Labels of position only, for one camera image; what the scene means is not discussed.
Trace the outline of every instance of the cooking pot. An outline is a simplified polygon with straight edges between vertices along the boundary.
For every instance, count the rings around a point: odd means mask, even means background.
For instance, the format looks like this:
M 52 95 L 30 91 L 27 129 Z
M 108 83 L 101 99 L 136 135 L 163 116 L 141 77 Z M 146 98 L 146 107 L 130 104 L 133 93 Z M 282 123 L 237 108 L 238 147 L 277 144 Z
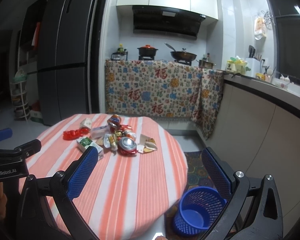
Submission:
M 142 57 L 154 57 L 158 49 L 147 44 L 146 46 L 138 48 L 138 50 L 139 55 Z
M 170 46 L 169 44 L 165 43 L 166 46 L 170 49 L 172 49 L 173 51 L 170 52 L 171 53 L 171 56 L 179 61 L 179 60 L 183 60 L 183 61 L 186 61 L 186 62 L 191 62 L 191 61 L 194 61 L 195 58 L 197 57 L 196 54 L 192 54 L 192 53 L 189 53 L 189 52 L 186 52 L 186 49 L 182 49 L 182 51 L 176 51 L 172 46 Z
M 206 61 L 206 60 L 203 60 L 203 59 L 200 59 L 200 60 L 197 60 L 199 62 L 199 67 L 200 68 L 209 68 L 209 69 L 212 69 L 213 67 L 213 63 L 212 62 L 209 62 L 209 61 Z

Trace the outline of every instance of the gray refrigerator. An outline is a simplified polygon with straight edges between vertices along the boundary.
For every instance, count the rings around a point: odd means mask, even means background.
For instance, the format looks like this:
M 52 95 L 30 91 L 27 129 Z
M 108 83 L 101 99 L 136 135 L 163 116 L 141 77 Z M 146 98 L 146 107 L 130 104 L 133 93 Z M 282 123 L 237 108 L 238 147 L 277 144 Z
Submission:
M 37 81 L 43 123 L 88 107 L 88 39 L 95 0 L 47 0 L 38 40 Z

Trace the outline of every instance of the round table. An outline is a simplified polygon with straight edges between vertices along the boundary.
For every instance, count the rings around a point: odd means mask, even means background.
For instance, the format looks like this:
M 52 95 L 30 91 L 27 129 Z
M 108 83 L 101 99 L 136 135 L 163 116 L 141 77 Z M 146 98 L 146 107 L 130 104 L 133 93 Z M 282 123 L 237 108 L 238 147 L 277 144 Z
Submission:
M 30 174 L 50 177 L 66 170 L 82 152 L 77 142 L 65 141 L 65 130 L 79 128 L 89 117 L 92 127 L 103 126 L 111 115 L 77 114 L 43 132 L 41 151 L 27 159 Z M 81 195 L 73 200 L 90 228 L 101 240 L 129 239 L 142 235 L 181 198 L 187 181 L 187 162 L 179 143 L 148 117 L 122 117 L 137 134 L 156 141 L 158 150 L 126 157 L 104 150 Z M 21 192 L 25 178 L 20 179 Z M 52 197 L 47 197 L 58 227 L 68 233 Z

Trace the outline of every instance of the patterned rug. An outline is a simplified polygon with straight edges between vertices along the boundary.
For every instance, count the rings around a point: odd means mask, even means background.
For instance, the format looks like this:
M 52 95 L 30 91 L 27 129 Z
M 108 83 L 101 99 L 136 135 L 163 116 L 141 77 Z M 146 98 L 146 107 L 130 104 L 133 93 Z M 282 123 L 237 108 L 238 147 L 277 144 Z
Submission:
M 198 186 L 212 187 L 215 186 L 210 179 L 205 167 L 202 164 L 201 152 L 185 152 L 187 163 L 188 163 L 188 179 L 187 185 L 184 192 Z M 165 217 L 165 228 L 166 228 L 166 238 L 168 240 L 196 240 L 198 236 L 193 237 L 182 237 L 176 235 L 173 231 L 173 217 L 176 214 L 178 208 L 178 203 L 174 204 L 164 215 Z

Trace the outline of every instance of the orange pot lid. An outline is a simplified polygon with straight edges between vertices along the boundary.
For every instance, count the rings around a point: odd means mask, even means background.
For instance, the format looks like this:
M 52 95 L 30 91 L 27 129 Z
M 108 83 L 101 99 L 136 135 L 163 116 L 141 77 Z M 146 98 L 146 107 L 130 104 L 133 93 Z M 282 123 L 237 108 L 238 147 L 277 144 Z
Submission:
M 149 49 L 156 49 L 155 47 L 150 46 L 149 44 L 147 44 L 146 46 L 143 46 L 141 48 L 149 48 Z

